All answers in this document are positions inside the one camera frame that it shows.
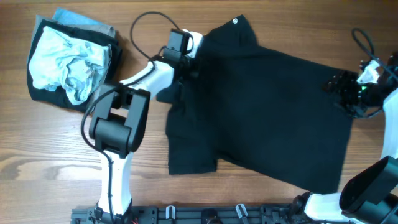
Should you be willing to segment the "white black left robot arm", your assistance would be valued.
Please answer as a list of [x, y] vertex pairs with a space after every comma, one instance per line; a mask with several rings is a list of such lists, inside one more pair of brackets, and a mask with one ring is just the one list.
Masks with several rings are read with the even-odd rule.
[[94, 140], [91, 147], [99, 153], [102, 164], [101, 196], [94, 208], [96, 220], [130, 220], [131, 162], [144, 137], [150, 100], [179, 78], [189, 76], [195, 64], [191, 55], [157, 55], [131, 78], [101, 85], [100, 96], [88, 109], [93, 113], [88, 133], [82, 135]]

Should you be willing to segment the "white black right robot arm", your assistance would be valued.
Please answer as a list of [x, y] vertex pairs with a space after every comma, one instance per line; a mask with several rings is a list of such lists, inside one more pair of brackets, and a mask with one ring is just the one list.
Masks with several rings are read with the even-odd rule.
[[311, 194], [305, 223], [397, 223], [397, 69], [378, 81], [385, 114], [381, 160], [353, 177], [343, 191]]

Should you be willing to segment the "black t-shirt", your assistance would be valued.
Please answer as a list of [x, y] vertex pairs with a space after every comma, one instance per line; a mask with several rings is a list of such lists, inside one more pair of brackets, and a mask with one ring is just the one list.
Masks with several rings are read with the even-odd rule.
[[219, 159], [302, 189], [338, 190], [352, 120], [322, 85], [337, 68], [261, 47], [244, 16], [211, 30], [195, 78], [157, 95], [171, 105], [169, 173], [214, 172]]

